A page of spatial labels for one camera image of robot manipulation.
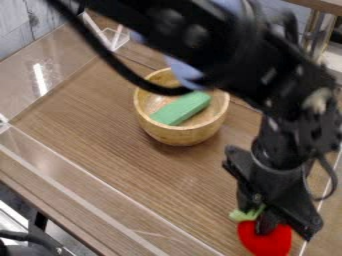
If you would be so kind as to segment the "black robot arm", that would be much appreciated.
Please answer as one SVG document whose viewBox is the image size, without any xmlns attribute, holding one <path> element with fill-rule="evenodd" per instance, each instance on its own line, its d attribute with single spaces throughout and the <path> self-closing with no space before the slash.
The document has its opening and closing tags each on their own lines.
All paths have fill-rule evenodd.
<svg viewBox="0 0 342 256">
<path fill-rule="evenodd" d="M 165 96 L 217 89 L 262 113 L 251 148 L 225 148 L 223 166 L 237 183 L 237 207 L 259 210 L 255 232 L 288 225 L 303 239 L 323 227 L 307 178 L 342 146 L 338 84 L 298 42 L 296 17 L 264 18 L 256 0 L 76 0 L 124 25 L 143 45 L 168 57 L 180 84 L 140 77 L 109 52 L 61 0 L 45 0 L 108 66 L 140 89 Z"/>
</svg>

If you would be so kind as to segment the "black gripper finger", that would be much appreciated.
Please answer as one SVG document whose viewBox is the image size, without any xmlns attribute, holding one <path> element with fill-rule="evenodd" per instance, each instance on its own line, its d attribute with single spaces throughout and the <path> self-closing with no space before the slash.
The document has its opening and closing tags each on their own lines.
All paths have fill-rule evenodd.
<svg viewBox="0 0 342 256">
<path fill-rule="evenodd" d="M 279 223 L 279 216 L 271 210 L 264 211 L 256 219 L 255 233 L 262 236 L 268 235 Z"/>
</svg>

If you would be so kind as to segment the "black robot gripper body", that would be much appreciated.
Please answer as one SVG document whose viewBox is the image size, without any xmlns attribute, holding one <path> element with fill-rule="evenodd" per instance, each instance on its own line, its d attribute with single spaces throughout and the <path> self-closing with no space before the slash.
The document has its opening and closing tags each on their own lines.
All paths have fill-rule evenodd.
<svg viewBox="0 0 342 256">
<path fill-rule="evenodd" d="M 296 234 L 310 241 L 323 227 L 323 220 L 304 188 L 304 167 L 278 170 L 264 166 L 251 151 L 227 146 L 223 168 L 236 179 L 237 209 L 247 212 L 266 206 Z"/>
</svg>

